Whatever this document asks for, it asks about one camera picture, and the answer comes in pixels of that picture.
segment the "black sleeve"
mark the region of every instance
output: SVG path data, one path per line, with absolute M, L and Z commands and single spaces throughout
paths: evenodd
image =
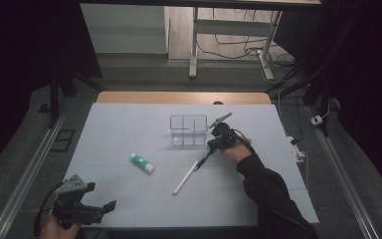
M 290 199 L 282 177 L 265 168 L 256 154 L 241 160 L 237 170 L 245 177 L 247 195 L 259 206 L 261 238 L 317 238 L 314 228 Z

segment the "power strip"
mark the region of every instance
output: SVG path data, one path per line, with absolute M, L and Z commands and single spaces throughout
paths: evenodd
M 293 141 L 292 136 L 288 136 L 287 140 L 289 141 L 290 148 L 292 150 L 293 157 L 295 158 L 296 163 L 303 163 L 303 161 L 306 158 L 306 155 L 304 152 L 299 151 L 299 148 L 297 148 L 296 143 L 292 144 Z

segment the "person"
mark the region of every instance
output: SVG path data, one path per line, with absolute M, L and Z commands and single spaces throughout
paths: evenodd
M 50 213 L 40 232 L 40 239 L 75 239 L 80 228 L 82 228 L 82 224 L 73 223 L 70 228 L 64 229 L 58 218 Z
M 237 163 L 237 170 L 244 175 L 244 189 L 258 204 L 259 233 L 262 239 L 313 239 L 318 238 L 315 229 L 300 214 L 296 204 L 290 199 L 282 177 L 265 168 L 259 156 L 239 140 L 227 149 L 221 149 Z M 51 213 L 42 229 L 41 239 L 75 239 L 81 225 L 74 223 L 63 229 Z

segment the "clear plastic container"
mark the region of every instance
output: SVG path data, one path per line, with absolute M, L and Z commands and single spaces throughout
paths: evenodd
M 170 131 L 172 133 L 172 145 L 203 145 L 206 143 L 207 116 L 171 116 Z

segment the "white tabletop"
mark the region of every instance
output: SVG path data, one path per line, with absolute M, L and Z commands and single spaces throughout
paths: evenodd
M 219 152 L 172 195 L 208 146 L 172 145 L 170 116 L 206 115 L 210 124 L 227 113 L 233 115 L 225 122 L 250 137 L 264 165 L 284 178 L 302 216 L 318 222 L 275 106 L 94 104 L 66 174 L 95 182 L 95 191 L 85 195 L 83 204 L 103 206 L 117 200 L 114 211 L 92 227 L 257 225 L 257 206 L 245 194 L 243 176 Z M 129 160 L 133 152 L 155 166 L 151 175 Z

